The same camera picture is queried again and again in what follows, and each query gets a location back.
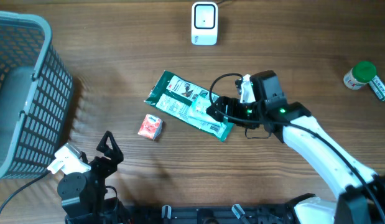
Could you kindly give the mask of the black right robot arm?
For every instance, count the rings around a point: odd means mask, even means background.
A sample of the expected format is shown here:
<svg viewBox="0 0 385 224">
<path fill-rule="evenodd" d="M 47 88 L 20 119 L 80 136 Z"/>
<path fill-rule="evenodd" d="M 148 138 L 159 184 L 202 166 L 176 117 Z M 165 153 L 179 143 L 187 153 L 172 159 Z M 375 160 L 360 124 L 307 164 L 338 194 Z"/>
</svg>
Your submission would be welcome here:
<svg viewBox="0 0 385 224">
<path fill-rule="evenodd" d="M 264 129 L 299 153 L 333 192 L 334 202 L 305 194 L 287 203 L 295 223 L 385 223 L 385 175 L 348 154 L 299 102 L 288 103 L 276 73 L 236 75 L 239 98 L 210 98 L 218 122 Z"/>
</svg>

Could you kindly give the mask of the red tissue pack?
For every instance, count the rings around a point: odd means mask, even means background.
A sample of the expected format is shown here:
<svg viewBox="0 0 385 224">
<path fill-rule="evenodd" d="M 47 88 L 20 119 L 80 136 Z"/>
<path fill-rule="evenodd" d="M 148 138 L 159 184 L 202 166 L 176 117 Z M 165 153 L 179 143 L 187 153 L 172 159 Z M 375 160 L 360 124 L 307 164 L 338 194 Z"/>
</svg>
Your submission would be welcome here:
<svg viewBox="0 0 385 224">
<path fill-rule="evenodd" d="M 162 131 L 162 124 L 163 121 L 159 117 L 152 114 L 146 114 L 137 134 L 155 141 Z"/>
</svg>

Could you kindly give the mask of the light green wipes pack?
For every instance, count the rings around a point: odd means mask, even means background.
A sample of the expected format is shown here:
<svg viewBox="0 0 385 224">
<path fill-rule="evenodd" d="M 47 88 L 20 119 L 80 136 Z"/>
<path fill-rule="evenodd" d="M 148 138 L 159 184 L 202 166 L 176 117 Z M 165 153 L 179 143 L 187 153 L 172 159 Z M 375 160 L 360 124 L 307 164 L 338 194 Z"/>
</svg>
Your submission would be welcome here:
<svg viewBox="0 0 385 224">
<path fill-rule="evenodd" d="M 209 99 L 206 99 L 202 95 L 199 95 L 191 104 L 188 109 L 189 118 L 195 120 L 204 121 L 211 124 L 221 125 L 220 122 L 213 119 L 210 115 L 206 113 L 206 109 L 211 105 Z"/>
</svg>

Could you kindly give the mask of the small green box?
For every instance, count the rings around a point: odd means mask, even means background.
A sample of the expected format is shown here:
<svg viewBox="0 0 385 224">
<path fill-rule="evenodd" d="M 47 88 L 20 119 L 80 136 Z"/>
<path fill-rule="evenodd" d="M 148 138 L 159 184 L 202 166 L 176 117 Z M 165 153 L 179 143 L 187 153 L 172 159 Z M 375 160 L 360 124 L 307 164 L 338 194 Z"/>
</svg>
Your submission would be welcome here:
<svg viewBox="0 0 385 224">
<path fill-rule="evenodd" d="M 378 99 L 385 101 L 385 84 L 377 75 L 369 82 L 369 85 Z"/>
</svg>

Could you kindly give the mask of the green lid jar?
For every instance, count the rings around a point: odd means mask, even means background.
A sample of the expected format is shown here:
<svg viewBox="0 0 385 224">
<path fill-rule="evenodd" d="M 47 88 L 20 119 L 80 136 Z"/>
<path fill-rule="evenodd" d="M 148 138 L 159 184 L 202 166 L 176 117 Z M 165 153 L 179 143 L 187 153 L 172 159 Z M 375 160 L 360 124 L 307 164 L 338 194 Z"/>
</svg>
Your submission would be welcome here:
<svg viewBox="0 0 385 224">
<path fill-rule="evenodd" d="M 377 75 L 375 65 L 369 61 L 361 61 L 348 71 L 343 82 L 351 90 L 359 90 Z"/>
</svg>

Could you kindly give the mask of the large green 3M package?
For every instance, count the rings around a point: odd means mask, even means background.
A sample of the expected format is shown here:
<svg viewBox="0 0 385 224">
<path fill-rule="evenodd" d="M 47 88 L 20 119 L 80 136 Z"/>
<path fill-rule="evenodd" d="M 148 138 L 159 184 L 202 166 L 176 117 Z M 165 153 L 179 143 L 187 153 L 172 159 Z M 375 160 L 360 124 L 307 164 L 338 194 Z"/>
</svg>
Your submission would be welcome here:
<svg viewBox="0 0 385 224">
<path fill-rule="evenodd" d="M 225 141 L 233 128 L 232 123 L 225 121 L 218 125 L 189 118 L 188 109 L 199 95 L 206 99 L 212 97 L 213 101 L 218 98 L 218 95 L 215 93 L 210 93 L 207 89 L 187 81 L 172 72 L 164 71 L 149 93 L 145 103 L 194 128 L 215 136 L 221 142 Z"/>
</svg>

